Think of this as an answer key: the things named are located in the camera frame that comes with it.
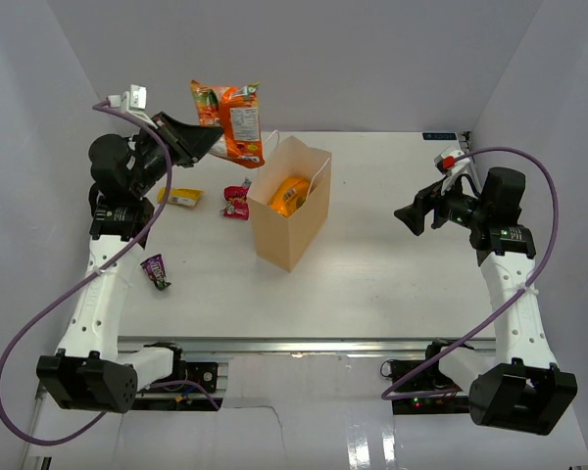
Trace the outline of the purple M&M's packet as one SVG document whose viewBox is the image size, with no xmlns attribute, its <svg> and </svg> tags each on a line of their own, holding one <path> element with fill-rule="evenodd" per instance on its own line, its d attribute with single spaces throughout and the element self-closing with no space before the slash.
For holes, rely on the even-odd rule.
<svg viewBox="0 0 588 470">
<path fill-rule="evenodd" d="M 148 257 L 140 263 L 140 266 L 157 290 L 165 291 L 172 284 L 168 280 L 161 254 Z"/>
</svg>

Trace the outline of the small yellow snack packet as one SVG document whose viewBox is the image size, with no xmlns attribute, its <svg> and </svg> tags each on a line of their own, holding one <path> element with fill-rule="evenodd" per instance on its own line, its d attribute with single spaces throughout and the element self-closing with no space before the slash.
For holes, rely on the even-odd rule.
<svg viewBox="0 0 588 470">
<path fill-rule="evenodd" d="M 157 194 L 157 203 L 166 202 L 169 205 L 194 208 L 201 200 L 204 192 L 202 190 L 189 188 L 171 188 L 169 196 L 165 199 L 166 189 L 161 188 Z"/>
</svg>

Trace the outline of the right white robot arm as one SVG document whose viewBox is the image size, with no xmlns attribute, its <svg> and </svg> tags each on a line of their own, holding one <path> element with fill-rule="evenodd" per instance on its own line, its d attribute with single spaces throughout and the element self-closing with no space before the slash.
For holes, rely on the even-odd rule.
<svg viewBox="0 0 588 470">
<path fill-rule="evenodd" d="M 382 396 L 422 397 L 422 392 L 400 390 L 422 375 L 434 390 L 465 393 L 476 425 L 547 436 L 575 398 L 577 381 L 558 366 L 543 328 L 533 236 L 518 222 L 525 176 L 493 167 L 476 197 L 464 192 L 461 178 L 456 171 L 447 172 L 394 215 L 415 235 L 423 232 L 428 213 L 435 228 L 451 221 L 469 230 L 493 308 L 482 324 L 495 328 L 495 357 L 479 355 L 468 345 L 469 335 L 453 342 L 438 340 L 430 345 L 425 362 L 398 378 Z"/>
</svg>

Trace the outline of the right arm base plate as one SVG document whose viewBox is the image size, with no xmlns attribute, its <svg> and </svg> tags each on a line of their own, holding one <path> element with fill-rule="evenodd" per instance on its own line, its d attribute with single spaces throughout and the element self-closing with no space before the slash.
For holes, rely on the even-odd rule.
<svg viewBox="0 0 588 470">
<path fill-rule="evenodd" d="M 388 359 L 379 372 L 382 378 L 395 383 L 403 375 L 416 369 L 422 360 Z M 392 411 L 394 416 L 468 414 L 468 399 L 464 393 L 450 390 L 454 384 L 433 367 L 421 372 L 409 382 L 397 389 L 399 394 L 433 392 L 430 396 L 419 396 L 410 399 L 394 400 Z"/>
</svg>

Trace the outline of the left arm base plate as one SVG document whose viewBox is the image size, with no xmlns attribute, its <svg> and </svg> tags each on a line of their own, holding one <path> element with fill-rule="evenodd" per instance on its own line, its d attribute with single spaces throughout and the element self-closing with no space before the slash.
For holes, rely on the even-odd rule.
<svg viewBox="0 0 588 470">
<path fill-rule="evenodd" d="M 174 372 L 139 392 L 133 410 L 218 411 L 219 365 L 216 362 L 181 360 Z"/>
</svg>

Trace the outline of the large orange gummy bag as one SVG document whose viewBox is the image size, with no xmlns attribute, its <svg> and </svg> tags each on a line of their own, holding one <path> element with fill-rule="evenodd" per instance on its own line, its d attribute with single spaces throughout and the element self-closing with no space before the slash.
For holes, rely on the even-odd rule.
<svg viewBox="0 0 588 470">
<path fill-rule="evenodd" d="M 288 177 L 269 200 L 269 207 L 284 217 L 289 217 L 306 202 L 309 190 L 309 180 Z"/>
</svg>

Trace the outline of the red candy packet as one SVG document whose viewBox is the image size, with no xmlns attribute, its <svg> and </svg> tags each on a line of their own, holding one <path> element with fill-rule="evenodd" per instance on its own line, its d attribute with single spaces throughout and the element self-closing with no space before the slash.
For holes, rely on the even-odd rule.
<svg viewBox="0 0 588 470">
<path fill-rule="evenodd" d="M 247 203 L 247 194 L 251 184 L 252 181 L 249 178 L 245 178 L 240 185 L 228 186 L 223 190 L 225 206 L 220 211 L 223 217 L 240 220 L 249 219 L 250 211 Z"/>
</svg>

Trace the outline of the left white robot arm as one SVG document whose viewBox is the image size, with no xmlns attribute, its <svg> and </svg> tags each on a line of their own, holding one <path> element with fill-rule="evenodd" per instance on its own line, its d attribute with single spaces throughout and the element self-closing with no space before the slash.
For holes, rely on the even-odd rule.
<svg viewBox="0 0 588 470">
<path fill-rule="evenodd" d="M 138 392 L 158 384 L 181 388 L 187 366 L 171 343 L 119 354 L 118 335 L 129 281 L 144 257 L 155 208 L 146 195 L 167 173 L 167 162 L 192 167 L 223 134 L 219 126 L 182 123 L 165 113 L 131 138 L 105 134 L 89 147 L 93 280 L 78 301 L 57 350 L 38 359 L 36 375 L 62 409 L 125 413 Z"/>
</svg>

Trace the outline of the orange chips bag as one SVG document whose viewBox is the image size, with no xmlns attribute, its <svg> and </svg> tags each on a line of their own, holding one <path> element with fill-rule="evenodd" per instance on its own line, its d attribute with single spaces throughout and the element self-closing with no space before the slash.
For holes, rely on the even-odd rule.
<svg viewBox="0 0 588 470">
<path fill-rule="evenodd" d="M 190 82 L 199 124 L 219 126 L 222 136 L 211 148 L 214 157 L 258 168 L 265 163 L 259 118 L 258 82 L 244 86 L 211 86 Z"/>
</svg>

